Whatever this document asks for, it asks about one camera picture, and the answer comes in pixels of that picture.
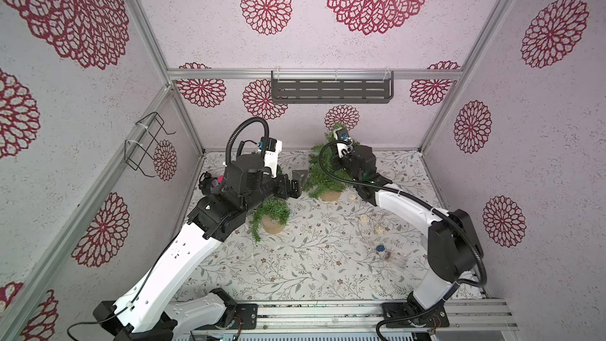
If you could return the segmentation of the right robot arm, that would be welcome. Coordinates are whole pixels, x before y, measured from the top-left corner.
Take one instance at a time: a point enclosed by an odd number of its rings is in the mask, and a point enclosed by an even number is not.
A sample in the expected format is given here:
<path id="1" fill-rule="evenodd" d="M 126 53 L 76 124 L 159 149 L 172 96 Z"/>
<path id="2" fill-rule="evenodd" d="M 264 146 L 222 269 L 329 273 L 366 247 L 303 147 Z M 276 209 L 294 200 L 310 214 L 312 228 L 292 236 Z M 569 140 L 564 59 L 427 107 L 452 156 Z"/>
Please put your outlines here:
<path id="1" fill-rule="evenodd" d="M 484 287 L 488 273 L 484 252 L 467 212 L 450 212 L 407 193 L 377 170 L 372 148 L 354 141 L 338 126 L 318 152 L 318 167 L 329 178 L 353 186 L 361 200 L 396 214 L 424 237 L 429 270 L 402 305 L 383 307 L 382 328 L 436 328 L 446 302 L 462 285 Z"/>

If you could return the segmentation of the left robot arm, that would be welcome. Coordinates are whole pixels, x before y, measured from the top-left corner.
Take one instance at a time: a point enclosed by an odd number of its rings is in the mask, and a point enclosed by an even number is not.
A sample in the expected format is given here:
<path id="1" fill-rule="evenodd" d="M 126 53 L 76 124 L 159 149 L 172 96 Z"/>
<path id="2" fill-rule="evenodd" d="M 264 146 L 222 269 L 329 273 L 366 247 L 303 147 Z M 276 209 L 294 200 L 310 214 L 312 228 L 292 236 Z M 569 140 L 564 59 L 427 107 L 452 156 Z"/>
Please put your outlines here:
<path id="1" fill-rule="evenodd" d="M 232 156 L 238 136 L 254 123 L 264 129 L 260 151 Z M 196 267 L 246 222 L 250 212 L 269 198 L 301 196 L 301 181 L 277 172 L 279 153 L 279 142 L 271 138 L 265 119 L 252 117 L 238 125 L 227 142 L 221 183 L 199 200 L 141 280 L 115 301 L 101 302 L 90 324 L 115 340 L 176 340 L 196 328 L 230 326 L 237 303 L 221 288 L 188 302 L 172 298 Z"/>

